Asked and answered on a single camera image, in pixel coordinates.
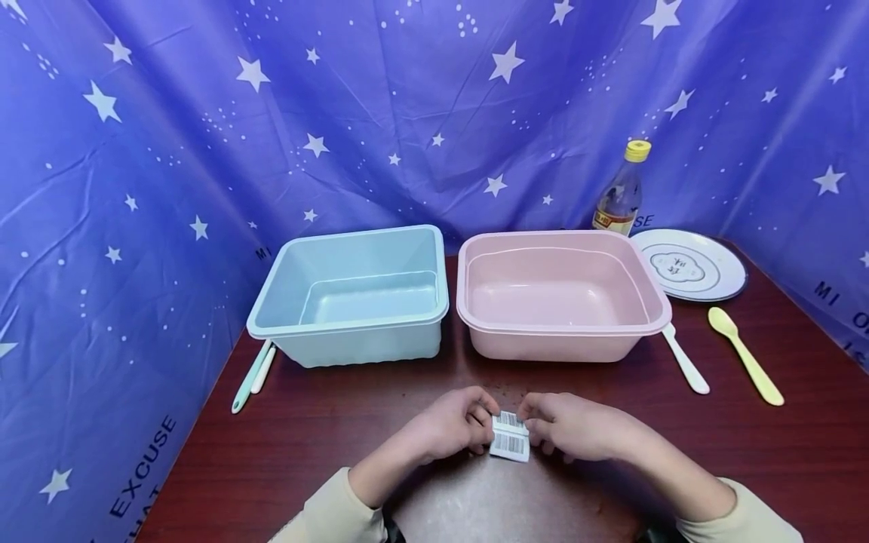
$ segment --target barcode label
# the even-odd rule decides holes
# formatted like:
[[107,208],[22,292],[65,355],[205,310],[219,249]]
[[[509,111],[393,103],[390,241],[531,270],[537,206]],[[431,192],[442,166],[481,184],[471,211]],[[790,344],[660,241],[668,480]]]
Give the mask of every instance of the barcode label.
[[497,417],[492,420],[492,426],[496,430],[504,432],[512,432],[519,435],[528,435],[528,429],[525,428],[525,423],[519,420],[516,413],[509,411],[501,411]]
[[519,462],[528,461],[529,442],[523,435],[495,431],[489,454]]
[[496,434],[492,447],[506,448],[511,453],[525,453],[525,441],[519,436]]

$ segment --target barcode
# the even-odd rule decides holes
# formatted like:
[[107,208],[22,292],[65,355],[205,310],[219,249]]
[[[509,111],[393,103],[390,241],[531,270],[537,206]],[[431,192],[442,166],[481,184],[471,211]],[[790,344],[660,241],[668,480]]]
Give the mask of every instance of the barcode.
[[507,450],[511,453],[525,453],[525,439],[507,434],[495,434],[492,448]]
[[498,422],[517,428],[525,427],[522,421],[516,417],[516,414],[510,413],[508,411],[501,411],[501,414],[498,415]]

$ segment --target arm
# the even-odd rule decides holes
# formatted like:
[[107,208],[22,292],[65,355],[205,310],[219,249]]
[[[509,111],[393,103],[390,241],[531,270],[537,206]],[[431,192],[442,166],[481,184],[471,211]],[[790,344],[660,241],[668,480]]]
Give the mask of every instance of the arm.
[[272,543],[382,543],[380,507],[416,467],[464,448],[477,454],[494,439],[501,410],[480,387],[444,394],[372,454],[336,473]]
[[672,504],[693,543],[798,543],[799,533],[738,483],[712,476],[652,428],[613,407],[572,394],[528,394],[518,415],[531,442],[565,460],[620,460]]

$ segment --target wooden table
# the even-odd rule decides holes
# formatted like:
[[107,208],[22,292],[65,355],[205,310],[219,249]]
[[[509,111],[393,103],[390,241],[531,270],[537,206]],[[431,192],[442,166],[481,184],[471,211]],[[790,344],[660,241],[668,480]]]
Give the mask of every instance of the wooden table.
[[[306,370],[285,358],[229,413],[260,343],[239,340],[139,541],[265,541],[332,473],[352,466],[442,393],[479,383],[515,410],[529,390],[566,391],[637,415],[710,471],[747,484],[806,541],[869,537],[869,377],[754,265],[721,304],[786,398],[757,395],[706,306],[673,301],[683,348],[712,387],[694,394],[663,337],[615,364],[491,361],[455,314],[433,360]],[[455,292],[456,259],[448,259]],[[397,494],[409,543],[627,542],[657,501],[624,467],[458,457]]]

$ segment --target yellow spoon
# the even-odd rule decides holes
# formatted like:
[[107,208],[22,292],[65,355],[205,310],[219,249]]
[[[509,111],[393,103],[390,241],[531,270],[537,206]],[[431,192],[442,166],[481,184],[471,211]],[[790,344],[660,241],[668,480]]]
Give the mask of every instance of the yellow spoon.
[[722,308],[709,308],[709,324],[719,334],[725,336],[733,343],[736,352],[739,353],[742,363],[746,367],[748,375],[754,381],[754,386],[758,392],[769,403],[774,406],[785,405],[785,397],[775,387],[769,375],[760,367],[760,364],[755,360],[752,354],[748,351],[746,344],[740,339],[740,331],[736,328],[736,324],[730,318],[730,315],[724,312]]

